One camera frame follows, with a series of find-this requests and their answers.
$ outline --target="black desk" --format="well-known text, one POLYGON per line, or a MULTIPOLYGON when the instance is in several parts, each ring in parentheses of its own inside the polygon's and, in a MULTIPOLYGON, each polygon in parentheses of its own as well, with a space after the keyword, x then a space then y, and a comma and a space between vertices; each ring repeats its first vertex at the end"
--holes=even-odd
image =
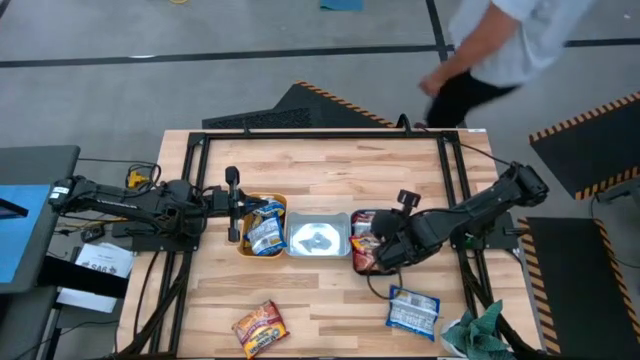
MULTIPOLYGON (((80 148, 0 148, 0 185, 53 183, 73 174, 80 148)), ((0 357, 12 359, 42 339, 56 287, 33 288, 58 216, 43 206, 12 283, 0 284, 0 357)), ((21 358, 34 359, 37 351, 21 358)))

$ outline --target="yellow and black striped tape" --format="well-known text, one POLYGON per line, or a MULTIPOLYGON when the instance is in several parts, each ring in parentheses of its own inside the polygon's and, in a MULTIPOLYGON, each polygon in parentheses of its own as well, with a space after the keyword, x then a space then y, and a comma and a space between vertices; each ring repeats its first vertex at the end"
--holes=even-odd
MULTIPOLYGON (((520 227, 530 230, 529 223, 525 219, 518 219, 520 227)), ((544 289, 544 281, 542 280, 542 272, 536 255, 536 248, 533 243, 531 234, 525 234, 520 237, 522 240, 522 249, 527 263, 527 271, 531 279, 531 287, 533 289, 533 298, 536 302, 536 310, 538 319, 540 319, 540 328, 544 338, 544 345, 550 354, 560 354, 560 345, 558 343, 558 335, 556 334, 553 324, 553 316, 547 292, 544 289)))
POLYGON ((613 269, 613 274, 615 275, 616 281, 618 282, 618 289, 620 289, 622 300, 624 301, 624 305, 627 308, 627 314, 629 314, 631 326, 633 326, 633 330, 636 333, 636 339, 638 340, 638 343, 640 343, 640 323, 638 323, 638 316, 633 310, 633 304, 631 303, 629 290, 627 290, 627 286, 624 284, 624 278, 622 277, 620 267, 618 266, 618 262, 616 261, 616 256, 613 252, 613 246, 611 246, 611 241, 609 240, 609 234, 607 234, 607 230, 604 228, 604 223, 602 221, 593 219, 593 222, 600 228, 602 242, 604 243, 604 247, 607 249, 607 255, 609 255, 611 268, 613 269))
POLYGON ((619 173, 617 176, 610 176, 609 179, 605 179, 597 184, 587 186, 582 191, 576 191, 575 199, 576 200, 587 199, 595 195, 597 192, 605 191, 614 185, 618 185, 621 182, 625 182, 639 175, 640 175, 640 169, 637 166, 634 166, 631 169, 627 169, 619 173))
POLYGON ((556 125, 553 125, 550 128, 546 128, 542 131, 538 131, 535 132, 531 135, 529 135, 529 143, 534 143, 540 139, 544 139, 548 136, 551 136, 553 134, 559 133, 565 129, 569 129, 573 126, 576 126, 578 124, 581 124, 589 119, 598 117, 604 113, 606 113, 607 111, 611 111, 614 109, 617 109, 621 106, 627 105, 631 102, 634 102, 636 100, 640 100, 640 92, 635 92, 632 93, 630 95, 627 95, 625 97, 622 97, 618 100, 614 100, 608 104, 604 104, 602 106, 599 106, 597 108, 591 109, 585 113, 582 113, 576 117, 573 117, 569 120, 565 120, 563 122, 560 122, 556 125))
POLYGON ((323 89, 321 89, 319 87, 313 86, 312 84, 309 84, 306 81, 298 80, 298 81, 296 81, 296 84, 298 84, 300 86, 304 86, 307 89, 309 89, 309 90, 311 90, 311 91, 313 91, 313 92, 315 92, 315 93, 317 93, 319 95, 322 95, 322 96, 328 98, 329 100, 333 100, 333 101, 337 102, 338 104, 340 104, 340 105, 342 105, 342 106, 344 106, 344 107, 346 107, 348 109, 351 109, 351 110, 353 110, 353 111, 355 111, 357 113, 360 113, 360 114, 368 117, 369 119, 371 119, 373 121, 376 121, 376 122, 378 122, 378 123, 380 123, 382 125, 385 125, 386 127, 390 127, 390 128, 395 128, 396 127, 395 124, 393 124, 391 121, 388 121, 383 117, 380 117, 380 116, 378 116, 378 115, 376 115, 374 113, 371 113, 371 112, 369 112, 369 111, 367 111, 367 110, 365 110, 365 109, 363 109, 363 108, 361 108, 361 107, 359 107, 357 105, 354 105, 354 104, 346 101, 345 99, 339 98, 339 97, 331 94, 330 92, 328 92, 326 90, 323 90, 323 89))

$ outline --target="white paper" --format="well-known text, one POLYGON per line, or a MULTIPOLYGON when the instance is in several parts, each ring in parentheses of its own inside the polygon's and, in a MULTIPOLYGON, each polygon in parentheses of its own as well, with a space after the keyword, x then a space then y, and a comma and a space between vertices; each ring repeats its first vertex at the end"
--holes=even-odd
MULTIPOLYGON (((133 253, 113 244, 85 244, 76 265, 126 278, 133 266, 133 253)), ((116 305, 115 298, 66 288, 58 295, 58 302, 106 313, 116 305)))

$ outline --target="person's arm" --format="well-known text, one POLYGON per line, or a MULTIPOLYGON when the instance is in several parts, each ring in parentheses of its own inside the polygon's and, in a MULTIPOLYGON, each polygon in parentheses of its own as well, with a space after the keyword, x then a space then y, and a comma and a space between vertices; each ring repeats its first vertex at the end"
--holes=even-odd
POLYGON ((498 51, 516 32, 520 24, 516 17, 520 16, 509 15, 491 2, 476 29, 460 44, 455 55, 442 63, 433 73, 425 76, 420 88, 427 95, 436 96, 447 80, 467 71, 498 51))

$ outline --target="black pants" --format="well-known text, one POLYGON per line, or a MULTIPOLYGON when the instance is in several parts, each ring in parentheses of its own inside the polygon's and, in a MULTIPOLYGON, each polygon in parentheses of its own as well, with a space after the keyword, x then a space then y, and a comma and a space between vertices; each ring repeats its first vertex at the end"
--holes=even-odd
POLYGON ((469 71, 447 81, 427 114, 427 127, 455 128, 469 110, 507 95, 518 86, 498 87, 476 80, 469 71))

